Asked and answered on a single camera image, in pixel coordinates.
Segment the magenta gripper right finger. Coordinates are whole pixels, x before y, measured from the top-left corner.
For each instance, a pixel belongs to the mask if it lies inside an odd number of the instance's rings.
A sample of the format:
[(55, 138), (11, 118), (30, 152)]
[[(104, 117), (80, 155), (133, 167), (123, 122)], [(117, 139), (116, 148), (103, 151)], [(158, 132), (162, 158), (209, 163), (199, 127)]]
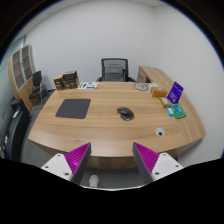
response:
[(158, 154), (136, 142), (133, 143), (132, 152), (144, 184), (152, 183), (183, 168), (169, 154)]

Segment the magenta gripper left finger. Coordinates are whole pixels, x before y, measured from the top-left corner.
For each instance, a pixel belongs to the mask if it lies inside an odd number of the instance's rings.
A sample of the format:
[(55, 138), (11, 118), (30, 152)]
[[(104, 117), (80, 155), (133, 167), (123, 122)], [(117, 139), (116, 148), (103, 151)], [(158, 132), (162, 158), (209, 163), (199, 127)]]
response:
[(91, 143), (86, 143), (67, 154), (57, 153), (42, 169), (79, 185), (90, 154)]

